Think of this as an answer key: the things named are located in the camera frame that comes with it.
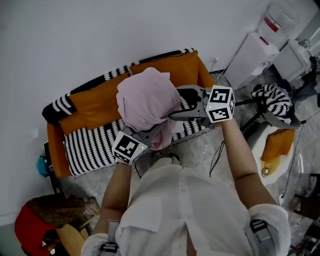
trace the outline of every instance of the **white appliance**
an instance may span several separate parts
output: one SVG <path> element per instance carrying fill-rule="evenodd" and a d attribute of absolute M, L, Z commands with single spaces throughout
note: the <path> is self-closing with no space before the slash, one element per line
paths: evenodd
<path fill-rule="evenodd" d="M 273 43 L 266 43 L 256 32 L 249 33 L 224 75 L 237 90 L 260 75 L 278 54 Z"/>
<path fill-rule="evenodd" d="M 310 54 L 296 40 L 289 40 L 273 61 L 283 79 L 291 82 L 311 71 Z"/>

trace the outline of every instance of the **white wall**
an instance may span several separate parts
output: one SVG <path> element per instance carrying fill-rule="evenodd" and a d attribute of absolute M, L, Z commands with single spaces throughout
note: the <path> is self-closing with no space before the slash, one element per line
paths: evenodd
<path fill-rule="evenodd" d="M 198 49 L 207 67 L 217 57 L 214 70 L 223 69 L 268 3 L 0 1 L 0 225 L 14 221 L 28 199 L 51 192 L 35 169 L 47 104 L 106 71 L 181 48 Z"/>
<path fill-rule="evenodd" d="M 313 16 L 298 38 L 299 40 L 308 39 L 311 44 L 309 49 L 311 54 L 320 55 L 320 10 Z"/>
<path fill-rule="evenodd" d="M 319 10 L 319 7 L 314 0 L 279 0 L 280 2 L 287 2 L 290 6 L 293 6 L 292 12 L 295 15 L 296 27 L 291 33 L 290 39 L 296 39 L 299 34 L 305 29 L 313 16 Z"/>
<path fill-rule="evenodd" d="M 15 234 L 15 224 L 0 226 L 0 255 L 26 256 Z"/>

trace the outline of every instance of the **teal object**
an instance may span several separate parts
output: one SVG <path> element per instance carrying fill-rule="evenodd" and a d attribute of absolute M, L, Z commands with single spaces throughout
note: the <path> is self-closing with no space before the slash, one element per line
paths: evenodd
<path fill-rule="evenodd" d="M 47 159 L 43 155 L 36 161 L 36 169 L 43 177 L 49 176 L 50 173 L 49 168 L 47 167 Z"/>

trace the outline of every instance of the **white shirt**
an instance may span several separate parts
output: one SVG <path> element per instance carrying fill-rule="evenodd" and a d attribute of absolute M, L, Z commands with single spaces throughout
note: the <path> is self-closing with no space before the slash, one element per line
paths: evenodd
<path fill-rule="evenodd" d="M 278 232 L 277 256 L 290 246 L 287 212 L 261 204 L 247 210 L 235 191 L 210 183 L 200 172 L 170 164 L 148 171 L 141 179 L 115 239 L 121 256 L 186 256 L 189 232 L 197 256 L 252 256 L 245 235 L 251 219 L 266 221 Z M 99 255 L 108 235 L 89 237 L 83 256 Z"/>

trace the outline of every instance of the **pink towel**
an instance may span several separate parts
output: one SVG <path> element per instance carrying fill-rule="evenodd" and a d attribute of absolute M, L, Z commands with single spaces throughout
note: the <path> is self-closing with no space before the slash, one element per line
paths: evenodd
<path fill-rule="evenodd" d="M 138 132 L 165 122 L 150 148 L 160 150 L 167 147 L 172 133 L 181 131 L 182 126 L 182 122 L 168 117 L 180 109 L 180 94 L 170 81 L 170 73 L 160 73 L 149 67 L 123 80 L 117 89 L 118 111 L 124 123 Z"/>

